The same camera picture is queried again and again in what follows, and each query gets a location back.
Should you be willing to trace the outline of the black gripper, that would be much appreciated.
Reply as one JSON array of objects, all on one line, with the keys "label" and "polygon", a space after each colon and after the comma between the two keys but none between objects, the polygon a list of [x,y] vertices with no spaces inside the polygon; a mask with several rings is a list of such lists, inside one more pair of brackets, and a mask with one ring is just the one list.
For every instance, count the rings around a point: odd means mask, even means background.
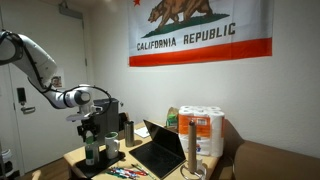
[{"label": "black gripper", "polygon": [[93,141],[98,141],[98,133],[100,132],[100,125],[94,122],[93,118],[82,120],[81,124],[77,127],[78,134],[81,136],[82,141],[86,142],[86,132],[90,131],[93,135]]}]

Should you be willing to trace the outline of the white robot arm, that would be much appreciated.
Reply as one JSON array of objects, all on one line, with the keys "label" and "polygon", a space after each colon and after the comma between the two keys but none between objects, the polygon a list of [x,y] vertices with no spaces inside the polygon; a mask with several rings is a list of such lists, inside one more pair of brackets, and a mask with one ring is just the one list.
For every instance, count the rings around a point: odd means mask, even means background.
[{"label": "white robot arm", "polygon": [[92,89],[95,89],[95,86],[81,84],[64,91],[55,89],[52,83],[52,79],[57,72],[55,61],[40,45],[25,35],[2,30],[0,45],[0,65],[14,64],[27,75],[30,84],[54,108],[78,107],[79,111],[76,114],[69,115],[66,120],[81,121],[77,131],[83,141],[86,141],[89,133],[92,134],[94,141],[97,140],[100,126],[94,123],[93,117],[98,112],[92,101]]}]

